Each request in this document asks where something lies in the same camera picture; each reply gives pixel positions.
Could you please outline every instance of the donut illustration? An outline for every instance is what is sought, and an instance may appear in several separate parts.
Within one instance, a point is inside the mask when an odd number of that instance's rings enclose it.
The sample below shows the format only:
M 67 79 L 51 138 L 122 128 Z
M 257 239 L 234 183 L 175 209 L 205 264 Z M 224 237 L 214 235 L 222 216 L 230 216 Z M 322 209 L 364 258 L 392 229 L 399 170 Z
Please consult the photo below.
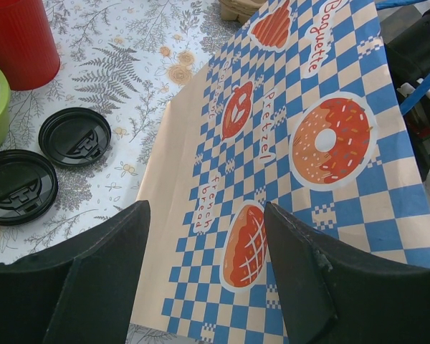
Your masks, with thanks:
M 373 156 L 378 126 L 362 98 L 336 92 L 309 107 L 292 130 L 290 167 L 295 178 L 316 191 L 347 185 Z
M 264 266 L 267 240 L 263 207 L 245 201 L 226 236 L 220 265 L 221 285 L 230 292 L 241 292 L 254 286 Z
M 290 37 L 290 14 L 290 0 L 286 0 L 272 13 L 250 26 L 248 35 L 265 50 L 282 51 Z
M 234 92 L 224 108 L 221 119 L 222 140 L 235 138 L 244 128 L 252 111 L 253 82 L 247 81 Z

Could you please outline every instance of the red plastic container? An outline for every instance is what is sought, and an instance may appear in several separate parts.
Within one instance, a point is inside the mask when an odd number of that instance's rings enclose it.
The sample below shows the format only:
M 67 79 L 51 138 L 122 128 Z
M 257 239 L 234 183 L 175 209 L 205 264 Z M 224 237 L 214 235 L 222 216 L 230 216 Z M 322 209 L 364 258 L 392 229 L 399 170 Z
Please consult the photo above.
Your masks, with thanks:
M 33 90 L 60 67 L 42 0 L 0 0 L 0 69 L 12 90 Z

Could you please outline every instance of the blue and white checkered pattern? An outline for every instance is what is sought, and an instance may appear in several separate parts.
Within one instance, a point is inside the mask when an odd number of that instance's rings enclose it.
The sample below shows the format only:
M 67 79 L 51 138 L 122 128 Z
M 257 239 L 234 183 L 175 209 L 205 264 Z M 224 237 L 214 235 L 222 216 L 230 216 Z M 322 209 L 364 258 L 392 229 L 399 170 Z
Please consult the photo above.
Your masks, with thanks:
M 266 52 L 247 36 L 250 23 L 274 10 L 269 1 L 211 59 L 204 92 L 201 143 L 195 152 L 193 185 L 184 216 L 185 237 L 176 251 L 182 257 L 172 268 L 172 294 L 163 302 L 168 331 L 209 343 L 287 343 L 272 267 L 267 255 L 265 273 L 248 292 L 225 290 L 219 280 L 222 249 L 229 224 L 244 200 L 277 202 L 323 232 L 380 257 L 430 267 L 430 215 L 416 172 L 409 137 L 398 111 L 386 66 L 379 22 L 371 0 L 350 1 L 333 22 L 333 48 L 317 75 L 304 79 L 302 66 L 310 53 L 303 39 L 323 0 L 292 4 L 292 43 L 283 52 Z M 225 61 L 231 60 L 216 119 L 208 119 L 209 102 Z M 232 88 L 254 81 L 252 117 L 234 141 L 221 143 L 221 114 Z M 259 154 L 262 97 L 276 87 L 271 151 L 266 165 Z M 346 91 L 364 97 L 379 126 L 375 153 L 349 185 L 319 192 L 302 186 L 290 173 L 291 128 L 321 97 Z M 198 189 L 216 172 L 222 176 L 215 198 L 216 218 L 202 235 L 193 232 Z

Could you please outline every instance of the blue cable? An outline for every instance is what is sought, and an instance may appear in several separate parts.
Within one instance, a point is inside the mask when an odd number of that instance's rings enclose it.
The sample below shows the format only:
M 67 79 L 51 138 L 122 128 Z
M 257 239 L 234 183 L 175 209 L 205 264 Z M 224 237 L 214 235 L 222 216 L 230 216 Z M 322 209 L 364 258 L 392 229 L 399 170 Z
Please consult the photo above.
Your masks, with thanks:
M 424 81 L 412 92 L 400 105 L 401 114 L 404 116 L 408 113 L 415 104 L 430 90 L 430 73 L 425 77 Z
M 376 9 L 380 11 L 381 9 L 391 9 L 392 7 L 414 5 L 424 1 L 426 0 L 387 0 L 376 4 Z

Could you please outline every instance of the black lid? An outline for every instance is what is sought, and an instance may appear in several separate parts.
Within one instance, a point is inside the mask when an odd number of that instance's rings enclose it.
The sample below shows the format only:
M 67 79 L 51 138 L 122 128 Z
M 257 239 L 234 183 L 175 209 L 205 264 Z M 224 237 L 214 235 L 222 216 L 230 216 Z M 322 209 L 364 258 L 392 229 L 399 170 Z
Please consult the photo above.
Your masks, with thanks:
M 56 171 L 28 150 L 0 152 L 0 225 L 25 224 L 43 215 L 58 190 Z
M 38 142 L 45 156 L 61 166 L 85 166 L 99 160 L 110 144 L 108 122 L 83 107 L 61 110 L 44 121 Z

